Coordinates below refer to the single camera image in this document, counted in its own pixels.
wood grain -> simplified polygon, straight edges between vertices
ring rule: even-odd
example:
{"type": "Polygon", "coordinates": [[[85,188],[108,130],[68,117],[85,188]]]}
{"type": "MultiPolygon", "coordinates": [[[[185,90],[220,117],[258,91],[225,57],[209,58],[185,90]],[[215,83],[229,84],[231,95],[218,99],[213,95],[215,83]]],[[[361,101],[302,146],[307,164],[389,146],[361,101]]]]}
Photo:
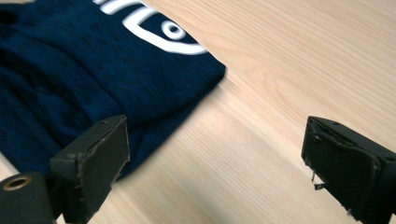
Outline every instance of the wood grain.
{"type": "Polygon", "coordinates": [[[313,189],[305,122],[337,120],[396,150],[396,2],[145,2],[227,77],[92,223],[355,223],[313,189]]]}

t-shirt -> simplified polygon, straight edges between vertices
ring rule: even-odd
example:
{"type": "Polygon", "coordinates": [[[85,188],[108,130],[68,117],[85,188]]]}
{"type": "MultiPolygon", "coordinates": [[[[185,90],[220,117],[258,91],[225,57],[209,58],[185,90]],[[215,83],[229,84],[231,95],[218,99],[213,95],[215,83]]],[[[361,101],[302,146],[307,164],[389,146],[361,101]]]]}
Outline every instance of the t-shirt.
{"type": "Polygon", "coordinates": [[[131,173],[221,81],[225,66],[136,0],[0,5],[0,150],[20,171],[125,114],[131,173]]]}

black plastic housing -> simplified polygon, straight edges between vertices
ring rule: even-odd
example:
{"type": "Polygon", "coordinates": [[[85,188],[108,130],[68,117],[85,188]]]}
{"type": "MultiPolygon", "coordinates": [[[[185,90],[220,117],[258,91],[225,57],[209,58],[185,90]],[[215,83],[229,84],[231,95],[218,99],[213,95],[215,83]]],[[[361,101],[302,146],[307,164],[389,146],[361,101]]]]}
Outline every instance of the black plastic housing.
{"type": "Polygon", "coordinates": [[[366,224],[389,223],[395,211],[396,154],[348,127],[309,117],[302,158],[350,215],[366,224]]]}
{"type": "Polygon", "coordinates": [[[68,223],[87,223],[129,160],[126,117],[103,119],[50,159],[51,175],[64,185],[61,209],[68,223]]]}

screw hole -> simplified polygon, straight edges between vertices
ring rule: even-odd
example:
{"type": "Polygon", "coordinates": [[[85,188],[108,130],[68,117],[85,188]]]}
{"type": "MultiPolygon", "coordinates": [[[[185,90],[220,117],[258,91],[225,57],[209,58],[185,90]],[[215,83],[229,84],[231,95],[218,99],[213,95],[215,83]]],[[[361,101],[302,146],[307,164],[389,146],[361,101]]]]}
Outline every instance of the screw hole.
{"type": "Polygon", "coordinates": [[[20,176],[15,179],[8,181],[4,186],[3,189],[6,191],[12,191],[16,189],[21,189],[28,185],[32,181],[32,178],[29,176],[20,176]]]}

